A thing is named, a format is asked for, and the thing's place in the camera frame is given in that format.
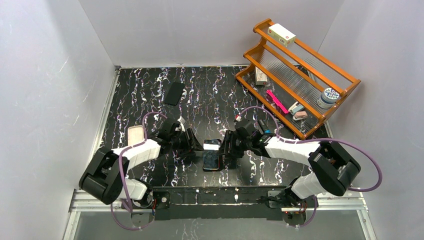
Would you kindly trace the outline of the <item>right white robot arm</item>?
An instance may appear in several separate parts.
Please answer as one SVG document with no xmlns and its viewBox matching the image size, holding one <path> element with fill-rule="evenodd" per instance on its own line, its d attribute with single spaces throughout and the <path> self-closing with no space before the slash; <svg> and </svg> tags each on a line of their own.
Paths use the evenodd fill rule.
<svg viewBox="0 0 424 240">
<path fill-rule="evenodd" d="M 246 151 L 311 167 L 310 174 L 295 178 L 279 195 L 279 199 L 292 205 L 321 193 L 341 197 L 361 171 L 358 162 L 338 142 L 288 142 L 272 133 L 262 121 L 259 128 L 247 119 L 237 121 L 234 130 L 225 132 L 218 154 L 238 159 Z"/>
</svg>

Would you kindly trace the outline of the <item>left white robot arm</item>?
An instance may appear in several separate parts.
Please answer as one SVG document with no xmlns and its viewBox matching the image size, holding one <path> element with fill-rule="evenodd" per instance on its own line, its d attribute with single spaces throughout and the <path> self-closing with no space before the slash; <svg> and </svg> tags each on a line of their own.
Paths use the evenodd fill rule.
<svg viewBox="0 0 424 240">
<path fill-rule="evenodd" d="M 78 186 L 92 197 L 109 205 L 116 200 L 144 201 L 151 198 L 151 188 L 142 180 L 130 179 L 130 169 L 155 160 L 169 151 L 178 157 L 195 156 L 203 151 L 191 128 L 176 119 L 167 118 L 158 130 L 143 134 L 142 141 L 110 149 L 100 147 L 94 153 Z"/>
</svg>

